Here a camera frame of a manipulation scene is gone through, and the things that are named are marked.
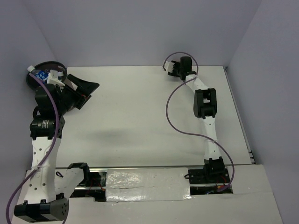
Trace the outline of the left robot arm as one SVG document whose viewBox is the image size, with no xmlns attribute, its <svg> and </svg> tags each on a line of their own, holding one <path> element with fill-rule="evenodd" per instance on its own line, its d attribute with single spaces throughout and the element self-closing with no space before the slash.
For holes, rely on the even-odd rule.
<svg viewBox="0 0 299 224">
<path fill-rule="evenodd" d="M 65 174 L 56 180 L 57 154 L 65 124 L 64 115 L 71 109 L 81 109 L 99 87 L 99 83 L 88 82 L 71 74 L 69 85 L 48 77 L 38 83 L 35 90 L 37 106 L 30 124 L 33 160 L 30 174 L 23 180 L 29 183 L 24 201 L 14 207 L 14 216 L 28 223 L 51 221 L 65 222 L 69 213 L 69 198 L 78 185 L 86 186 L 92 175 L 85 162 L 70 164 Z"/>
</svg>

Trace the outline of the blue label bottle white cap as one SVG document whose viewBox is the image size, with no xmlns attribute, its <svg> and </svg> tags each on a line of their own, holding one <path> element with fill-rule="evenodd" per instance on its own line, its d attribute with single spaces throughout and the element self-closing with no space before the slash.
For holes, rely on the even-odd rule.
<svg viewBox="0 0 299 224">
<path fill-rule="evenodd" d="M 62 79 L 64 77 L 64 73 L 62 71 L 59 71 L 57 75 L 58 75 L 58 79 Z"/>
</svg>

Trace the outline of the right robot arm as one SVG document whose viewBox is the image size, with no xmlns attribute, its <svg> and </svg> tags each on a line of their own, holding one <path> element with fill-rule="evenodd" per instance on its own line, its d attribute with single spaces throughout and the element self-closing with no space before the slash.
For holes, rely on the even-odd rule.
<svg viewBox="0 0 299 224">
<path fill-rule="evenodd" d="M 216 133 L 216 114 L 217 114 L 217 95 L 216 89 L 210 88 L 201 81 L 198 77 L 198 71 L 192 70 L 193 57 L 183 56 L 180 61 L 167 61 L 165 59 L 163 63 L 163 70 L 167 72 L 169 76 L 178 77 L 183 82 L 170 94 L 166 102 L 166 118 L 170 126 L 179 133 L 199 136 L 205 138 L 204 143 L 204 166 L 199 171 L 190 171 L 185 175 L 186 179 L 189 179 L 191 183 L 197 183 L 201 179 L 205 179 L 207 182 L 217 182 L 222 180 L 226 174 L 225 163 L 221 151 L 227 153 L 227 151 L 218 143 Z M 196 118 L 199 119 L 200 126 L 202 128 L 202 134 L 188 133 L 177 129 L 170 121 L 168 114 L 168 106 L 171 97 L 183 85 L 187 85 L 194 93 L 193 99 L 193 113 Z"/>
</svg>

